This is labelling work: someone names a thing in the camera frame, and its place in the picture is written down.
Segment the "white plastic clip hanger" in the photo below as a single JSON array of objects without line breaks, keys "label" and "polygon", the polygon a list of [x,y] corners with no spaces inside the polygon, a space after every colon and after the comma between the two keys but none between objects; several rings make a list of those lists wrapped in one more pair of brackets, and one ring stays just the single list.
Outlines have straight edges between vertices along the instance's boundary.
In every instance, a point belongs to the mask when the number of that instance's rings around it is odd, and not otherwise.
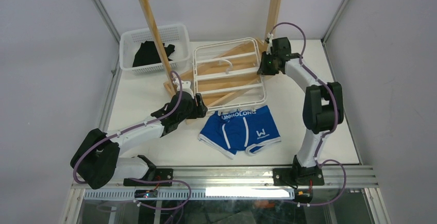
[{"label": "white plastic clip hanger", "polygon": [[193,88],[209,112],[255,109],[266,103],[264,77],[257,75],[266,44],[243,38],[202,45],[193,51]]}]

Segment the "blue boxer underwear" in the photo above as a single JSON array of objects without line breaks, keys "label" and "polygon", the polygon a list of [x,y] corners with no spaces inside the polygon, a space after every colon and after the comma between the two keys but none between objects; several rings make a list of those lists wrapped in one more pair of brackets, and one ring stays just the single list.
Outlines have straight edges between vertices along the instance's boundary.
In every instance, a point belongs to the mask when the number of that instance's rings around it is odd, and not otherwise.
[{"label": "blue boxer underwear", "polygon": [[198,140],[230,159],[238,152],[255,156],[281,142],[281,136],[267,105],[254,110],[214,112],[198,135]]}]

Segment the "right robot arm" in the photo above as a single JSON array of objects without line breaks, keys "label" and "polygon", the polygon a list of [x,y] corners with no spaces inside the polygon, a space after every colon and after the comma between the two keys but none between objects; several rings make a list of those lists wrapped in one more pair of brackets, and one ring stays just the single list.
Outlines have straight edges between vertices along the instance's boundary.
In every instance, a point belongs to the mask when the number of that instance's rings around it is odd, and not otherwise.
[{"label": "right robot arm", "polygon": [[273,169],[275,186],[324,185],[319,154],[328,137],[344,120],[343,91],[338,82],[323,82],[304,62],[300,53],[293,53],[290,41],[283,37],[266,39],[258,75],[283,73],[304,91],[302,119],[306,133],[292,165]]}]

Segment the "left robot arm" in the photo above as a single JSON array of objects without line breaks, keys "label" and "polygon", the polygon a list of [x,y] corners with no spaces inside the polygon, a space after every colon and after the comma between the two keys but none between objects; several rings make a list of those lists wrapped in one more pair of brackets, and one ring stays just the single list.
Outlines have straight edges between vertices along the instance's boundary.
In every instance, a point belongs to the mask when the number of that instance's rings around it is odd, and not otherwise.
[{"label": "left robot arm", "polygon": [[143,122],[114,134],[98,128],[89,131],[70,161],[74,181],[92,189],[117,179],[122,179],[127,186],[151,185],[158,179],[155,164],[144,155],[131,158],[121,155],[149,140],[168,135],[186,119],[205,117],[207,111],[200,93],[178,91],[170,102]]}]

